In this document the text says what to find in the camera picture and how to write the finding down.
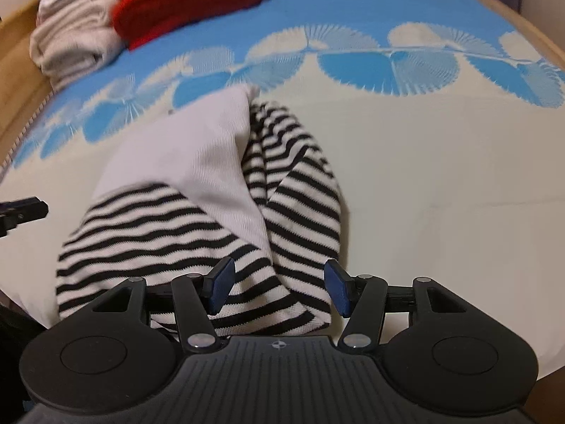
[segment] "wooden bed frame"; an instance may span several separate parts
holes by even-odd
[[[550,62],[565,70],[565,52],[530,22],[498,0],[479,0],[500,14]],[[27,130],[33,113],[52,93],[49,81],[29,58],[37,1],[0,22],[0,161]],[[540,424],[565,424],[565,367],[538,381],[526,403]]]

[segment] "bed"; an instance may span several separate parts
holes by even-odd
[[[349,273],[391,285],[433,277],[525,338],[540,377],[565,365],[565,55],[510,9],[267,0],[126,52],[48,103],[24,56],[29,27],[18,27],[23,40],[0,57],[28,69],[10,83],[16,94],[2,91],[11,108],[0,199],[37,196],[50,213],[0,240],[0,289],[46,327],[58,321],[61,243],[112,150],[171,110],[252,82],[324,148],[341,187]],[[388,317],[385,339],[405,324]]]

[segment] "metal screw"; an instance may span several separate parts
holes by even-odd
[[[216,342],[216,338],[208,333],[196,333],[188,337],[188,344],[193,348],[209,348]]]
[[[352,333],[344,338],[344,344],[350,348],[365,348],[371,344],[371,338],[363,333]]]

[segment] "textured black surface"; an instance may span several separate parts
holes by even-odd
[[[374,361],[336,350],[329,338],[233,337],[213,354],[188,357],[159,394],[106,416],[36,406],[22,421],[84,424],[440,424],[531,421],[518,409],[490,417],[443,416],[394,391]]]

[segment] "floral pattern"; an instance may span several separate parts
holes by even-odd
[[[81,134],[96,143],[143,116],[158,116],[202,95],[241,82],[262,91],[295,77],[314,56],[327,77],[374,94],[431,94],[453,84],[465,60],[501,90],[539,107],[561,107],[565,74],[516,32],[499,38],[502,49],[461,30],[408,22],[389,31],[387,46],[338,25],[305,25],[272,33],[253,45],[242,63],[225,46],[176,56],[137,85],[135,75],[117,78],[88,100],[68,100],[42,117],[13,160],[19,167],[36,151],[54,155]]]

